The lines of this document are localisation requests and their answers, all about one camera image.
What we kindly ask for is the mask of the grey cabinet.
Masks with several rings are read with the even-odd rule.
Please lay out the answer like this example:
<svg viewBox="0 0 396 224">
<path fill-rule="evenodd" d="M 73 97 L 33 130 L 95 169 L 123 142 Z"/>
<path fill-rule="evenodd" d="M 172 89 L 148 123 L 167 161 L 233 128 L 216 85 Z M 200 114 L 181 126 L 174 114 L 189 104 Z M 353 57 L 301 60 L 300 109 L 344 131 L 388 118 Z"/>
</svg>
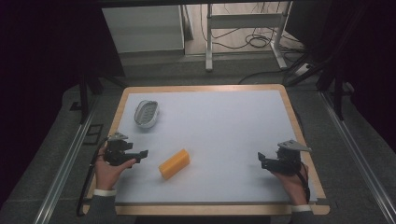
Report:
<svg viewBox="0 0 396 224">
<path fill-rule="evenodd" d="M 182 50 L 180 6 L 103 8 L 118 53 Z"/>
</svg>

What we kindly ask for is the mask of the metal floor rail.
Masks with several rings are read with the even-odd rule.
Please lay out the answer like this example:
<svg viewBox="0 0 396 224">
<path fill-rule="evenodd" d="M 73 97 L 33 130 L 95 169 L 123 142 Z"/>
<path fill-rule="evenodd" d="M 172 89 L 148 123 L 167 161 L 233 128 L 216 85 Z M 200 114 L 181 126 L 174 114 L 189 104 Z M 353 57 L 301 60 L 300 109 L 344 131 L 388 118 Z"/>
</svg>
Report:
<svg viewBox="0 0 396 224">
<path fill-rule="evenodd" d="M 76 158 L 78 157 L 78 153 L 80 147 L 82 146 L 85 134 L 87 133 L 88 128 L 92 123 L 92 118 L 99 100 L 99 96 L 94 96 L 90 101 L 90 112 L 88 113 L 87 118 L 78 126 L 77 133 L 75 134 L 70 147 L 66 150 L 64 159 L 62 160 L 58 172 L 56 173 L 56 176 L 54 177 L 49 187 L 46 197 L 44 198 L 40 208 L 38 209 L 33 224 L 49 224 L 56 204 L 59 201 L 60 196 L 64 190 L 67 178 L 70 175 Z"/>
<path fill-rule="evenodd" d="M 353 161 L 356 163 L 361 176 L 363 177 L 368 189 L 371 191 L 375 202 L 384 215 L 388 224 L 396 224 L 396 205 L 390 198 L 388 192 L 376 177 L 373 169 L 370 167 L 368 161 L 364 158 L 361 148 L 357 141 L 351 134 L 346 123 L 339 118 L 333 109 L 331 98 L 325 92 L 319 92 L 318 95 L 323 101 L 337 131 L 340 133 L 346 148 L 349 151 Z"/>
</svg>

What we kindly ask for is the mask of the white table mat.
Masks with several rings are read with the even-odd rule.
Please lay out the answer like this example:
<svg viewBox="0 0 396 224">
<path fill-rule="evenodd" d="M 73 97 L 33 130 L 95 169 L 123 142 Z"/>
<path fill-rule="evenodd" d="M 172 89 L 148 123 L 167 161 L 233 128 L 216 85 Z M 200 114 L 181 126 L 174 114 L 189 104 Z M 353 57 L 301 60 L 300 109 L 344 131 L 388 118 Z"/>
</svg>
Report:
<svg viewBox="0 0 396 224">
<path fill-rule="evenodd" d="M 134 113 L 143 100 L 159 114 L 148 129 Z M 121 174 L 117 203 L 285 203 L 282 185 L 262 169 L 258 153 L 276 156 L 294 138 L 279 91 L 131 93 L 118 127 L 134 150 L 148 156 Z M 170 179 L 159 166 L 181 149 L 190 164 Z"/>
</svg>

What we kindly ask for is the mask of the grey oval soap dish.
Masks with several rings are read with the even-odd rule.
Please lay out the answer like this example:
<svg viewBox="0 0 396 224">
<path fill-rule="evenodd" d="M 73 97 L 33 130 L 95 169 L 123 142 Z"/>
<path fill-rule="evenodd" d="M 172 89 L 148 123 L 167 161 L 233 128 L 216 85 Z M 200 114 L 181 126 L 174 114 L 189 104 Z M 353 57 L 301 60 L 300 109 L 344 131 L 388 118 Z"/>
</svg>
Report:
<svg viewBox="0 0 396 224">
<path fill-rule="evenodd" d="M 159 114 L 159 104 L 156 101 L 141 101 L 134 113 L 135 124 L 144 129 L 151 128 L 157 120 Z"/>
</svg>

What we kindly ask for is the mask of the white metal desk frame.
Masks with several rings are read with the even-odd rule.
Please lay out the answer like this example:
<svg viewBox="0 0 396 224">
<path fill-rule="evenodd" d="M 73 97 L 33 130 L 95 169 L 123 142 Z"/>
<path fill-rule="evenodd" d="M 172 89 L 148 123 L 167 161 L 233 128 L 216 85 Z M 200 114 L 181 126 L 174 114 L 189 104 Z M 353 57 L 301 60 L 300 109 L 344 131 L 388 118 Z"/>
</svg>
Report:
<svg viewBox="0 0 396 224">
<path fill-rule="evenodd" d="M 287 64 L 280 53 L 279 44 L 282 33 L 286 26 L 286 21 L 290 12 L 291 1 L 287 2 L 283 10 L 279 13 L 253 13 L 253 14 L 231 14 L 216 15 L 212 13 L 212 5 L 207 5 L 206 14 L 206 50 L 205 50 L 205 70 L 213 70 L 213 42 L 212 31 L 218 29 L 233 28 L 276 28 L 275 39 L 270 42 L 272 52 L 280 69 L 286 69 Z"/>
</svg>

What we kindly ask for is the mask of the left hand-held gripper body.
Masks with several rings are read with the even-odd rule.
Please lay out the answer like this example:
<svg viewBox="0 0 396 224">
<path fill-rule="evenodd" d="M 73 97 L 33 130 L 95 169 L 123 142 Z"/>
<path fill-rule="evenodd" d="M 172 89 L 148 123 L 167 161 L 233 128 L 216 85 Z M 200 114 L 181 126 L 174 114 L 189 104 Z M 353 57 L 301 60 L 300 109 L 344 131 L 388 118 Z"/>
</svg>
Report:
<svg viewBox="0 0 396 224">
<path fill-rule="evenodd" d="M 132 143 L 126 142 L 125 134 L 114 132 L 107 139 L 104 159 L 112 166 L 119 166 L 133 158 L 132 154 L 127 154 L 126 150 L 133 147 Z"/>
</svg>

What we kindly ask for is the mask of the orange soap bar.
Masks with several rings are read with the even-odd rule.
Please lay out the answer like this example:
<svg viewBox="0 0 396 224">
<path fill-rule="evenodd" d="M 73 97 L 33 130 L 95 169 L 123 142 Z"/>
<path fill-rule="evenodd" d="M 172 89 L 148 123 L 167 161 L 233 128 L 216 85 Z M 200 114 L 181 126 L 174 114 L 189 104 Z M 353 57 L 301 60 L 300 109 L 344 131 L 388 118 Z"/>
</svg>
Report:
<svg viewBox="0 0 396 224">
<path fill-rule="evenodd" d="M 159 166 L 159 171 L 163 179 L 167 180 L 189 165 L 190 161 L 189 152 L 186 149 L 181 149 L 167 161 L 162 163 Z"/>
</svg>

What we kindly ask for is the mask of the white power strip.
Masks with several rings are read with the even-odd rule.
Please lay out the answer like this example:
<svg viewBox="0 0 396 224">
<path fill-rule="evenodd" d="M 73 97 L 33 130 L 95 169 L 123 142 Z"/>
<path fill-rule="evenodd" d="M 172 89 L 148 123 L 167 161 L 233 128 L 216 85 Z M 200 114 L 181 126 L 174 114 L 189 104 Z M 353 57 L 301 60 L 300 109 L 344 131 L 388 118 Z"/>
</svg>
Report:
<svg viewBox="0 0 396 224">
<path fill-rule="evenodd" d="M 311 65 L 309 63 L 304 63 L 303 65 L 301 65 L 295 72 L 294 74 L 296 76 L 301 76 L 302 74 L 304 74 L 305 72 L 307 72 L 309 69 L 311 68 Z"/>
</svg>

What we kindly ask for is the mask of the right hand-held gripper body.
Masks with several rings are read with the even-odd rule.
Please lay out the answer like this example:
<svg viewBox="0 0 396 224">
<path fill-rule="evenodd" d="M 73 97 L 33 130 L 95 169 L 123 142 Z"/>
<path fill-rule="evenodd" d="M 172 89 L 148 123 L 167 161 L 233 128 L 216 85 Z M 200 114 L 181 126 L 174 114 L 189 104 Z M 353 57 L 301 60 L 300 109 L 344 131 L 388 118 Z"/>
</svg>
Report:
<svg viewBox="0 0 396 224">
<path fill-rule="evenodd" d="M 262 168 L 282 175 L 296 175 L 302 166 L 301 152 L 311 152 L 312 149 L 292 139 L 277 145 L 275 159 L 262 156 Z"/>
</svg>

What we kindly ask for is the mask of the person's right hand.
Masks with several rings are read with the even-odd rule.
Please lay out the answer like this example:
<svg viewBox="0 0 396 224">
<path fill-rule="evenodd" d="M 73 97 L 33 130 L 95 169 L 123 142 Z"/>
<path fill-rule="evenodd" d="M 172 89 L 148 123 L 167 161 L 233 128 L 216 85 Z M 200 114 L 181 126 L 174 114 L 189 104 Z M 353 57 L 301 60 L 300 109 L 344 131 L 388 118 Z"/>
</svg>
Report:
<svg viewBox="0 0 396 224">
<path fill-rule="evenodd" d="M 290 203 L 294 206 L 308 204 L 308 198 L 304 190 L 303 181 L 298 175 L 282 175 L 280 173 L 274 173 L 274 175 L 282 184 L 284 190 L 290 197 Z"/>
</svg>

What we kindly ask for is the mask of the black stand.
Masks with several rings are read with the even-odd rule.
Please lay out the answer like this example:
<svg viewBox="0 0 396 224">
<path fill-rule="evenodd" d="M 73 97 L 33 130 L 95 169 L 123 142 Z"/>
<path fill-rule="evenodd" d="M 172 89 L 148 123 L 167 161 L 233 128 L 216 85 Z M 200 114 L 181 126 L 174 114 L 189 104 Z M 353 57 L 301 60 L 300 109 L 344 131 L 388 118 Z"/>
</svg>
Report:
<svg viewBox="0 0 396 224">
<path fill-rule="evenodd" d="M 85 123 L 96 109 L 104 113 L 110 106 L 110 111 L 114 113 L 122 92 L 128 87 L 125 77 L 81 75 L 78 81 L 78 101 L 70 109 L 80 112 L 80 124 Z"/>
<path fill-rule="evenodd" d="M 313 75 L 322 72 L 319 77 L 316 88 L 318 91 L 326 91 L 330 88 L 331 84 L 333 87 L 333 98 L 332 98 L 332 109 L 337 118 L 343 120 L 342 113 L 342 97 L 343 97 L 343 81 L 344 72 L 343 69 L 346 62 L 342 59 L 343 52 L 345 51 L 346 45 L 352 36 L 354 30 L 357 28 L 362 16 L 367 10 L 368 5 L 366 3 L 360 3 L 355 9 L 351 10 L 346 14 L 345 23 L 340 27 L 340 37 L 332 45 L 329 56 L 318 63 L 314 68 L 303 73 L 299 77 L 284 82 L 285 87 L 296 86 L 303 80 L 312 77 Z"/>
</svg>

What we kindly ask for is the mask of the person's left hand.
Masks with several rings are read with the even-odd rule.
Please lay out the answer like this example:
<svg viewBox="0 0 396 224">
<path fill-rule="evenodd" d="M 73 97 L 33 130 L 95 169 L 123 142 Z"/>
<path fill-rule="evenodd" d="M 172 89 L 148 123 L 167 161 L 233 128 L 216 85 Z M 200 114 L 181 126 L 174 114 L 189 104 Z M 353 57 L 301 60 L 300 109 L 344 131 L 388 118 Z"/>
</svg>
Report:
<svg viewBox="0 0 396 224">
<path fill-rule="evenodd" d="M 104 155 L 105 149 L 101 147 L 94 164 L 96 188 L 100 190 L 113 190 L 114 185 L 120 178 L 120 174 L 124 170 L 132 168 L 136 163 L 136 159 L 128 160 L 119 166 L 112 166 L 105 161 Z"/>
</svg>

